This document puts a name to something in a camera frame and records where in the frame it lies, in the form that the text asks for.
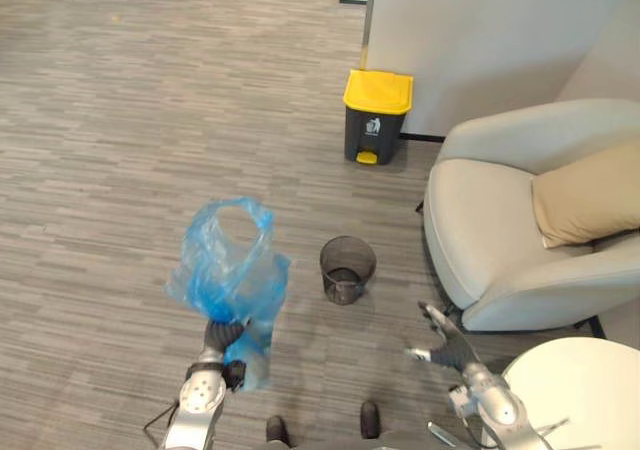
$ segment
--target gray wall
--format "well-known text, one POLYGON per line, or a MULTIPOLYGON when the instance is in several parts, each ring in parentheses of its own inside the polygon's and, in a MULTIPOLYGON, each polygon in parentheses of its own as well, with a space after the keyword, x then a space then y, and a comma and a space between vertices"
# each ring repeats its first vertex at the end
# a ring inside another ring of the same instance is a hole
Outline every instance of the gray wall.
POLYGON ((414 75, 403 132, 555 100, 621 0, 374 0, 367 69, 414 75))
POLYGON ((602 30, 559 100, 640 100, 640 0, 624 0, 602 30))

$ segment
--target baseboard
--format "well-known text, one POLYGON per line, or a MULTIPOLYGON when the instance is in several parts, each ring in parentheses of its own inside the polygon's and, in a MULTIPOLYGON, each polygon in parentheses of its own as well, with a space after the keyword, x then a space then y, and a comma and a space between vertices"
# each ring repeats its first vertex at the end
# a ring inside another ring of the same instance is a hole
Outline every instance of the baseboard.
POLYGON ((444 138, 440 135, 418 135, 416 133, 401 133, 401 140, 418 140, 420 142, 444 142, 444 138))
POLYGON ((366 5, 366 0, 339 0, 340 3, 350 3, 352 5, 366 5))
POLYGON ((589 326, 591 327, 591 333, 595 338, 607 339, 607 336, 604 333, 604 328, 602 328, 602 324, 600 323, 600 319, 597 315, 589 319, 589 326))

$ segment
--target mesh wastebasket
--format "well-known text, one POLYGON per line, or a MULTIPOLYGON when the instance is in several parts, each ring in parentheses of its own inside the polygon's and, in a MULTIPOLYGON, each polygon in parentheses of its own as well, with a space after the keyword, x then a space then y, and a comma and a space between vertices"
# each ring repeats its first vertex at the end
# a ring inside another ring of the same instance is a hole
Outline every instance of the mesh wastebasket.
POLYGON ((345 157, 365 164, 389 163, 412 94, 413 77, 408 75, 351 70, 344 92, 345 157))
POLYGON ((327 298, 338 305, 355 302, 376 269, 376 256, 366 242, 343 235, 329 240, 320 252, 327 298))

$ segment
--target pillow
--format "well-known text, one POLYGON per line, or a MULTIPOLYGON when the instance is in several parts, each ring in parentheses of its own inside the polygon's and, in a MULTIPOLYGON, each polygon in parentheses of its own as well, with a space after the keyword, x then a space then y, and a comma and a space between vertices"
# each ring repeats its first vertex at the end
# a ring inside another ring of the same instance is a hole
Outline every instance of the pillow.
POLYGON ((640 138, 533 178, 546 248, 640 227, 640 138))

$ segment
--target foot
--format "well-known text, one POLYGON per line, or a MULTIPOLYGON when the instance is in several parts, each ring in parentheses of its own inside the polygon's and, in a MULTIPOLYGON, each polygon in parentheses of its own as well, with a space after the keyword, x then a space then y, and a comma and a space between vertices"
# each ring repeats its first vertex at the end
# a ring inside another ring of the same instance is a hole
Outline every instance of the foot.
POLYGON ((380 412, 378 406, 370 400, 360 407, 360 435, 365 440, 380 436, 380 412))
POLYGON ((287 447, 291 447, 289 442, 289 432, 287 432, 287 425, 279 415, 274 415, 267 420, 267 442, 279 440, 287 447))

